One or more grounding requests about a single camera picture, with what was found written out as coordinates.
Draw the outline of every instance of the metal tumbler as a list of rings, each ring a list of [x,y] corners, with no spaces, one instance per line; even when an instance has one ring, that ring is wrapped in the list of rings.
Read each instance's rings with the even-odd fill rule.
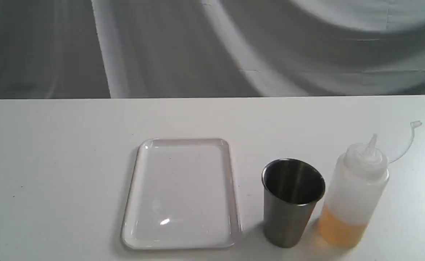
[[[297,159],[278,159],[262,172],[264,235],[274,245],[296,245],[315,204],[325,193],[325,181],[311,165]]]

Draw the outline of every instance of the orange liquid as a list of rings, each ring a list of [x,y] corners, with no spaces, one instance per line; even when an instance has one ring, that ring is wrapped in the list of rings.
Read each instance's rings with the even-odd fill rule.
[[[367,224],[353,226],[337,219],[326,206],[318,220],[318,231],[330,244],[342,248],[356,246],[362,238]]]

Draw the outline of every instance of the white table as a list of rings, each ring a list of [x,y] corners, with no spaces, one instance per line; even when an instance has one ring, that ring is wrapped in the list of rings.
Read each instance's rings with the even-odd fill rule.
[[[314,229],[277,248],[261,233],[267,162],[295,157],[330,182],[337,157],[379,134],[391,180],[361,243],[329,246]],[[152,137],[229,142],[246,237],[224,250],[136,252],[119,237],[136,148]],[[0,260],[425,260],[425,96],[0,100]]]

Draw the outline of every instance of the rectangular tray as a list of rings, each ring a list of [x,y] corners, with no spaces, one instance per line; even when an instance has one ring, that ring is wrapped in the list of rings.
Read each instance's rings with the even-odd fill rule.
[[[151,139],[140,145],[122,226],[127,246],[225,248],[241,232],[226,141]]]

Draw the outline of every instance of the plastic squeeze bottle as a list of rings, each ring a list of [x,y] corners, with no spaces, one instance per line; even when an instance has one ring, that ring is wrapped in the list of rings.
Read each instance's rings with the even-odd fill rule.
[[[388,183],[388,164],[408,151],[414,129],[420,125],[420,121],[411,122],[408,147],[391,162],[375,147],[376,134],[368,144],[350,145],[338,158],[318,222],[318,230],[328,243],[345,248],[358,244]]]

